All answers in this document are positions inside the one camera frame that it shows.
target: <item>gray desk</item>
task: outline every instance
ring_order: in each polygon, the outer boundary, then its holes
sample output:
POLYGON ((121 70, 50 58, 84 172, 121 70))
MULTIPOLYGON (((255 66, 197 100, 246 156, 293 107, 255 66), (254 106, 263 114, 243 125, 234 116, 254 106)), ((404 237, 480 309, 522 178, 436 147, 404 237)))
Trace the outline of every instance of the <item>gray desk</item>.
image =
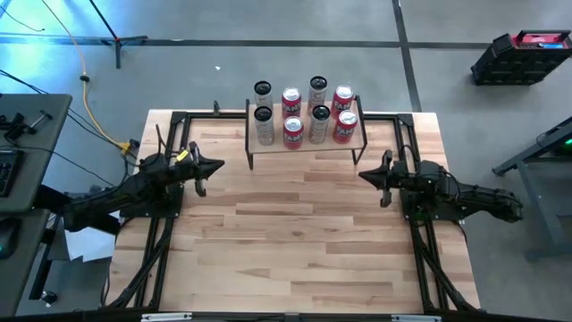
POLYGON ((18 309, 49 216, 50 212, 44 209, 19 216, 21 228, 16 251, 11 257, 0 260, 0 317, 13 316, 18 309))
MULTIPOLYGON (((54 150, 71 103, 70 95, 3 94, 0 97, 0 114, 12 120, 18 112, 24 115, 27 125, 41 116, 40 110, 51 114, 53 120, 44 120, 36 134, 23 134, 17 142, 22 147, 54 150)), ((10 148, 4 133, 0 134, 0 148, 10 148)), ((52 154, 31 148, 21 148, 25 153, 23 163, 10 195, 0 198, 0 213, 26 213, 32 207, 52 154)))

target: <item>black can lid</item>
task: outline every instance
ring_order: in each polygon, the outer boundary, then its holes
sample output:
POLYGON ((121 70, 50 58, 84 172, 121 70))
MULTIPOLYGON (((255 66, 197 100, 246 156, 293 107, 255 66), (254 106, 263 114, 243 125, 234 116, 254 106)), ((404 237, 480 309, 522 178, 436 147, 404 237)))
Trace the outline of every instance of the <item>black can lid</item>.
POLYGON ((312 110, 312 115, 316 120, 327 120, 330 117, 330 109, 328 106, 316 106, 312 110))
POLYGON ((315 76, 310 80, 312 89, 325 89, 328 86, 328 81, 322 76, 315 76))
POLYGON ((272 118, 272 110, 266 106, 260 106, 254 111, 254 117, 260 122, 266 122, 272 118))
POLYGON ((271 90, 272 86, 270 86, 270 83, 266 80, 261 80, 258 83, 254 84, 254 91, 258 95, 266 95, 270 93, 271 90))

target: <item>white paper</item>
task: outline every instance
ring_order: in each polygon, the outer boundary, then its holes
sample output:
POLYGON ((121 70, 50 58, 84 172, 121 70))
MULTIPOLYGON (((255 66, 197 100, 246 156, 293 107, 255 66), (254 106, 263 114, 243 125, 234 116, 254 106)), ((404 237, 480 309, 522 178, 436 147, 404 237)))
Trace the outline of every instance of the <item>white paper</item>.
MULTIPOLYGON (((119 218, 119 211, 110 216, 119 218)), ((115 236, 94 228, 86 227, 75 233, 65 231, 65 240, 70 260, 83 256, 83 261, 87 262, 114 255, 115 236)))

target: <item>gray floor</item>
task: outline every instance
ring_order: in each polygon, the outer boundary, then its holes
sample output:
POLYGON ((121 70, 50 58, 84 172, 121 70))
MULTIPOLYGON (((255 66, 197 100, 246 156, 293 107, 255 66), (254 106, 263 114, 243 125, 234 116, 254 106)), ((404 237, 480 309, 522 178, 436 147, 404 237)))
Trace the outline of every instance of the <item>gray floor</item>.
MULTIPOLYGON (((49 1, 71 32, 107 36, 105 26, 84 1, 49 1)), ((151 38, 298 39, 397 41, 391 0, 99 0, 102 12, 120 36, 151 38)), ((572 3, 552 0, 401 0, 409 41, 489 42, 521 29, 570 29, 572 3)), ((64 35, 38 1, 12 0, 17 18, 64 35)), ((5 15, 0 32, 24 32, 5 15)), ((114 68, 109 47, 82 48, 92 79, 90 104, 98 120, 116 138, 139 138, 150 108, 242 108, 260 79, 276 88, 306 87, 322 74, 330 83, 347 83, 364 107, 376 111, 411 111, 408 85, 398 48, 285 47, 126 47, 123 67, 114 68)), ((411 50, 416 86, 424 112, 438 114, 450 170, 462 182, 512 189, 525 200, 520 179, 496 178, 491 168, 552 125, 570 116, 572 63, 560 66, 530 88, 478 88, 469 67, 481 50, 411 50)), ((80 102, 79 58, 71 46, 0 45, 0 68, 54 93, 80 102)), ((5 78, 0 92, 29 92, 5 78)), ((122 162, 117 151, 66 123, 56 150, 118 182, 122 162)), ((542 194, 551 195, 549 211, 567 209, 569 171, 563 166, 535 172, 542 194)), ((53 157, 45 183, 62 191, 84 191, 96 178, 53 157)), ((534 214, 509 225, 489 215, 467 220, 468 247, 482 307, 490 312, 570 319, 572 258, 549 258, 531 264, 523 252, 544 242, 534 214)), ((94 308, 105 278, 104 261, 89 265, 58 264, 48 286, 60 300, 46 309, 22 301, 20 314, 94 308)))

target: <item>can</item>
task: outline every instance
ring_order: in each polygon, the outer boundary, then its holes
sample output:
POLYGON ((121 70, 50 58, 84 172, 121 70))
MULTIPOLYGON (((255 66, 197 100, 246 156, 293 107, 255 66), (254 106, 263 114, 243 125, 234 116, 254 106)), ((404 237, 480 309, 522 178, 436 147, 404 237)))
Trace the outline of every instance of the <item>can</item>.
POLYGON ((273 108, 272 101, 272 86, 266 80, 261 80, 254 84, 254 100, 257 103, 257 107, 266 106, 271 110, 273 108))
POLYGON ((302 94, 299 89, 286 88, 282 93, 282 118, 287 119, 290 116, 300 117, 300 108, 302 106, 302 94))
POLYGON ((258 142, 262 145, 274 143, 274 119, 270 107, 260 106, 254 111, 254 124, 257 127, 258 142))
POLYGON ((348 143, 354 134, 357 124, 358 117, 355 113, 351 111, 341 112, 336 122, 336 128, 333 131, 333 140, 340 144, 348 143))
POLYGON ((330 122, 330 109, 327 106, 315 106, 310 115, 310 131, 308 138, 310 143, 320 144, 325 140, 325 133, 328 131, 328 123, 330 122))
POLYGON ((307 94, 308 115, 312 114, 314 107, 324 104, 327 87, 328 81, 322 76, 315 76, 310 80, 310 90, 307 94))
POLYGON ((284 121, 284 147, 299 149, 304 139, 304 124, 297 116, 291 116, 284 121))
POLYGON ((333 93, 332 117, 337 120, 341 112, 349 110, 353 99, 354 91, 350 86, 338 86, 336 91, 333 93))

